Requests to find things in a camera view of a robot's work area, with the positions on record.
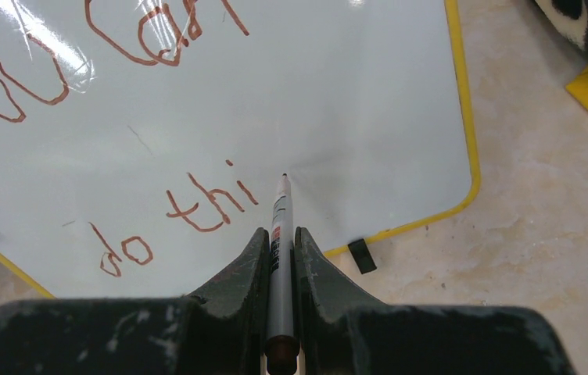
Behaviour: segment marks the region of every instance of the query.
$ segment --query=floor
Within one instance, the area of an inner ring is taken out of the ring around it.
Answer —
[[[460,214],[371,246],[361,287],[394,304],[523,305],[588,373],[588,114],[583,68],[529,1],[461,0],[482,186]],[[0,265],[0,303],[38,293]]]

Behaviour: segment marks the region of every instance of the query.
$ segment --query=pen cap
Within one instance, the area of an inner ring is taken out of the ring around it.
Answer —
[[[293,375],[296,372],[296,357],[299,341],[291,336],[273,336],[264,347],[267,356],[267,371],[270,375]]]

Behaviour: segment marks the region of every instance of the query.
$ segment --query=gray pen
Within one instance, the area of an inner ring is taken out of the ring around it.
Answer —
[[[293,375],[299,341],[294,336],[292,305],[292,260],[294,223],[289,179],[283,174],[278,182],[271,231],[271,279],[267,310],[267,370],[271,375]]]

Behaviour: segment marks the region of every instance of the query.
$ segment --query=whiteboard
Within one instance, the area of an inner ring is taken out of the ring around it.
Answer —
[[[441,0],[0,0],[0,254],[57,297],[192,291],[284,172],[323,250],[444,213],[467,144]]]

